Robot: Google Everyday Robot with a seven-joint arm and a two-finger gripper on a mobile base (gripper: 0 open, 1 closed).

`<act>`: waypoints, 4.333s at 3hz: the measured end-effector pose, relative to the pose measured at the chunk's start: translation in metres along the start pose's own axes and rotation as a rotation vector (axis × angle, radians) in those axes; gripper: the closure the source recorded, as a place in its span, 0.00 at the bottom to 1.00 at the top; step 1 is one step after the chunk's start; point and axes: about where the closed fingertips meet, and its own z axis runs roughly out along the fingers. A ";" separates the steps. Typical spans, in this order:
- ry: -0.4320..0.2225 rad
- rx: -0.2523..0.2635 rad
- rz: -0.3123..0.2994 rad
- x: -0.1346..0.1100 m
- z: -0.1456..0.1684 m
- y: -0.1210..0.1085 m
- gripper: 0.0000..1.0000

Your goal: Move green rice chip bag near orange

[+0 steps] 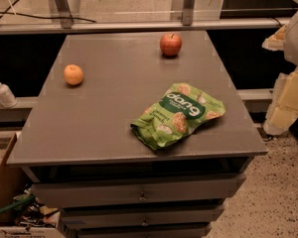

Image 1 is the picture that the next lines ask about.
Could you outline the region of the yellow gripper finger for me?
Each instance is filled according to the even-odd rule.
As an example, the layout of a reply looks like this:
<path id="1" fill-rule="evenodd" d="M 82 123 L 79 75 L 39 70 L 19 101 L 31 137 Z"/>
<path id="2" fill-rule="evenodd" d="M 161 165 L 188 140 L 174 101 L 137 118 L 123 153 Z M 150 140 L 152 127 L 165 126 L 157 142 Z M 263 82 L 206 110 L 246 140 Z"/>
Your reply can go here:
<path id="1" fill-rule="evenodd" d="M 270 51 L 283 51 L 287 27 L 287 24 L 283 25 L 273 35 L 266 38 L 262 43 L 262 47 Z"/>
<path id="2" fill-rule="evenodd" d="M 275 81 L 263 129 L 269 135 L 281 135 L 298 118 L 298 66 L 290 74 L 280 73 Z"/>

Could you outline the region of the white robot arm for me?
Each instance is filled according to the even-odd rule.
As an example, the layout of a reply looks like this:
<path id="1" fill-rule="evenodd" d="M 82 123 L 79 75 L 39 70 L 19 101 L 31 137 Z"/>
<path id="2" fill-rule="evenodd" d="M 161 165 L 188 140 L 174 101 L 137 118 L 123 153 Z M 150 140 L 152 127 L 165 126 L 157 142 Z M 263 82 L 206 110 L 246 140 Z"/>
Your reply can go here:
<path id="1" fill-rule="evenodd" d="M 274 84 L 263 129 L 276 136 L 286 132 L 298 118 L 298 11 L 262 46 L 267 50 L 282 51 L 285 59 L 296 65 L 289 75 L 280 73 Z"/>

